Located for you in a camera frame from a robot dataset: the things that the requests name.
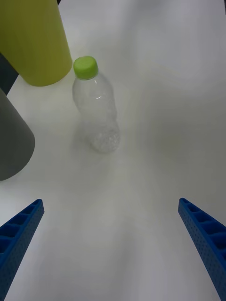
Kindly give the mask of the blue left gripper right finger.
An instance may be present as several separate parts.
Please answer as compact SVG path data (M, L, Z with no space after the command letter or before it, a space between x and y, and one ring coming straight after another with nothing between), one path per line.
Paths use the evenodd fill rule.
M226 227L181 198L178 213L222 301L226 300Z

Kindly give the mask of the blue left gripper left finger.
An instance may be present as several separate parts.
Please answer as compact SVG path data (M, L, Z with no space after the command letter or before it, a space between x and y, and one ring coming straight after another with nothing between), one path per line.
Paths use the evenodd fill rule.
M0 227L0 300L5 300L21 261L44 214L41 199Z

